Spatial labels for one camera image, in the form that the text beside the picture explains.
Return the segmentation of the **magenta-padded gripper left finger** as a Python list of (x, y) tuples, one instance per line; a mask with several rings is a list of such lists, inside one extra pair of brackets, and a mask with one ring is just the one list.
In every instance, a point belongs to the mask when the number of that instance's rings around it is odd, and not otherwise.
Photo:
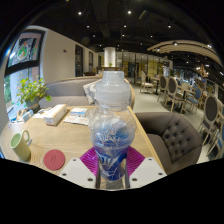
[(90, 148), (80, 158), (72, 158), (59, 176), (81, 187), (97, 189), (99, 163), (94, 148)]

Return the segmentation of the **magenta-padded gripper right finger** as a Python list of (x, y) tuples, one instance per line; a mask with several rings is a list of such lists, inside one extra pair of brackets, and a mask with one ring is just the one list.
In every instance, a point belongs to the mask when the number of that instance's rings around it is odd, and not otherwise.
[(166, 176), (165, 171), (153, 157), (144, 157), (132, 147), (128, 149), (125, 174), (128, 189), (146, 186)]

